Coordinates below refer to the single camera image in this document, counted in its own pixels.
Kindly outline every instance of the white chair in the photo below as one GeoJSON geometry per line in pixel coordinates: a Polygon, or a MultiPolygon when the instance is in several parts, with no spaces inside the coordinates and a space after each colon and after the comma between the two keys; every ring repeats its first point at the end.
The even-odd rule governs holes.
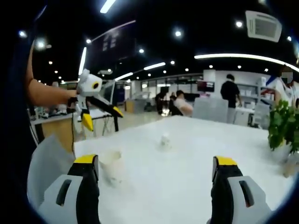
{"type": "Polygon", "coordinates": [[[226,123],[228,101],[219,98],[196,98],[192,118],[226,123]]]}
{"type": "Polygon", "coordinates": [[[37,210],[44,201],[46,189],[62,174],[67,174],[75,161],[55,135],[42,141],[32,155],[28,171],[27,195],[37,210]]]}
{"type": "Polygon", "coordinates": [[[267,129],[269,126],[270,105],[257,103],[252,119],[253,125],[258,125],[262,129],[267,129]]]}

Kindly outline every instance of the wall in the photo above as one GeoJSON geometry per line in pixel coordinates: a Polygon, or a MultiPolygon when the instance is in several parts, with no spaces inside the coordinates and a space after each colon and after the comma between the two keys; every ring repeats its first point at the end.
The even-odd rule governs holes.
{"type": "Polygon", "coordinates": [[[215,92],[211,94],[212,97],[221,98],[220,90],[222,84],[226,82],[227,74],[232,74],[235,77],[235,83],[252,84],[252,85],[255,85],[256,81],[260,77],[266,77],[267,80],[271,77],[270,75],[253,73],[253,72],[245,72],[245,71],[216,71],[215,92]]]}

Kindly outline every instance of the office desk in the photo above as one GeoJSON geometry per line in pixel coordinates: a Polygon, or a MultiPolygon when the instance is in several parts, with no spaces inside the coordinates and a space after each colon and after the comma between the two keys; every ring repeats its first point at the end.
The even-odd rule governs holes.
{"type": "Polygon", "coordinates": [[[213,156],[233,158],[276,209],[293,179],[284,178],[271,160],[268,132],[261,129],[192,119],[164,118],[110,136],[76,142],[76,157],[120,150],[131,191],[99,181],[99,217],[111,224],[205,224],[212,214],[213,156]],[[158,150],[169,134],[172,149],[158,150]]]}
{"type": "MultiPolygon", "coordinates": [[[[99,109],[91,109],[90,115],[92,117],[92,120],[111,117],[109,113],[102,112],[99,109]]],[[[75,118],[77,117],[77,121],[81,122],[81,117],[78,116],[76,112],[74,113],[74,117],[75,118]]],[[[71,120],[72,120],[72,114],[67,114],[67,115],[60,115],[60,116],[55,116],[47,119],[42,119],[42,118],[37,119],[35,121],[32,121],[31,125],[35,129],[35,134],[39,142],[43,141],[44,138],[55,133],[55,135],[59,138],[59,141],[61,142],[62,146],[68,152],[72,152],[72,148],[73,148],[72,144],[74,141],[73,141],[73,127],[72,127],[71,120]]],[[[114,118],[114,127],[115,127],[115,131],[117,132],[119,130],[117,118],[114,118]]],[[[102,135],[104,134],[106,128],[107,128],[107,121],[104,119],[104,128],[103,128],[102,135]]],[[[95,129],[93,135],[94,137],[97,137],[97,133],[95,129]]]]}

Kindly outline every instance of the cable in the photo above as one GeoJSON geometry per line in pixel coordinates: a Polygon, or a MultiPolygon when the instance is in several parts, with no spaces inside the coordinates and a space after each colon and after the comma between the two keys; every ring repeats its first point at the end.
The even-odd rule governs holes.
{"type": "Polygon", "coordinates": [[[71,141],[71,150],[74,152],[74,112],[71,113],[71,134],[72,134],[72,141],[71,141]]]}

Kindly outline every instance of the desk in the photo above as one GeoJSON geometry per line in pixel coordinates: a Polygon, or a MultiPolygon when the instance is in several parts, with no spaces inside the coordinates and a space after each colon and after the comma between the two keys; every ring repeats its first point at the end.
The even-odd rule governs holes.
{"type": "MultiPolygon", "coordinates": [[[[91,109],[90,115],[92,120],[111,117],[107,112],[102,112],[99,109],[91,109]]],[[[72,114],[55,116],[47,119],[37,119],[31,122],[31,125],[35,127],[35,133],[37,135],[38,141],[41,142],[44,138],[55,135],[59,138],[62,146],[68,151],[72,152],[73,132],[72,132],[72,114]]],[[[78,116],[78,122],[81,122],[81,117],[78,116]]],[[[104,129],[107,127],[107,121],[104,120],[104,129]]],[[[117,118],[114,118],[115,131],[119,130],[117,118]]]]}
{"type": "Polygon", "coordinates": [[[265,191],[272,210],[281,204],[293,179],[278,174],[280,166],[271,160],[267,137],[261,129],[174,116],[76,142],[74,151],[77,157],[122,152],[133,190],[122,194],[99,181],[102,223],[205,224],[212,214],[215,155],[233,158],[265,191]],[[169,152],[157,150],[165,133],[172,145],[169,152]]]}

